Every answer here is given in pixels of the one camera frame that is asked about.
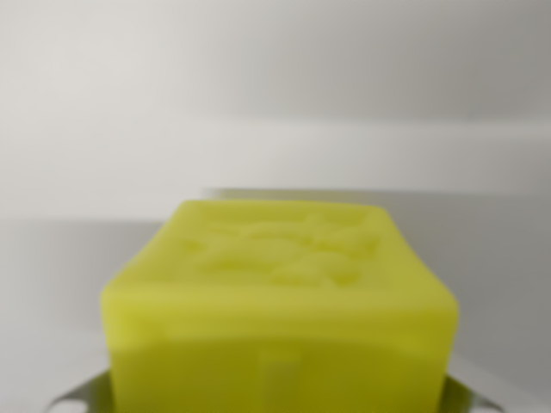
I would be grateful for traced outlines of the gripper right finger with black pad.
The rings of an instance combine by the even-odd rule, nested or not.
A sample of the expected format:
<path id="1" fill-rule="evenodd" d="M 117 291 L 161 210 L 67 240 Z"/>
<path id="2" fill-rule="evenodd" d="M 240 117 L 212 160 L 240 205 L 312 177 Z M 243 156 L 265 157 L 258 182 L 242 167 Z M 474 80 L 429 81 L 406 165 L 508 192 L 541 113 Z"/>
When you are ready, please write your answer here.
<path id="1" fill-rule="evenodd" d="M 503 413 L 504 410 L 462 382 L 447 376 L 444 384 L 445 413 Z"/>

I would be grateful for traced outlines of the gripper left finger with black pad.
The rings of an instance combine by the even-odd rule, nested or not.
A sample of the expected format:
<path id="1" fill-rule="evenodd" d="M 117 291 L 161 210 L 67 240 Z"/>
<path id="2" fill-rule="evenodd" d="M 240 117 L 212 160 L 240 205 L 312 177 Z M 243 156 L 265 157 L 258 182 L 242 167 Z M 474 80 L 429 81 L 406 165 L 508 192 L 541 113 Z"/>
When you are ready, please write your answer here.
<path id="1" fill-rule="evenodd" d="M 113 392 L 109 371 L 55 397 L 43 409 L 47 413 L 112 413 Z"/>

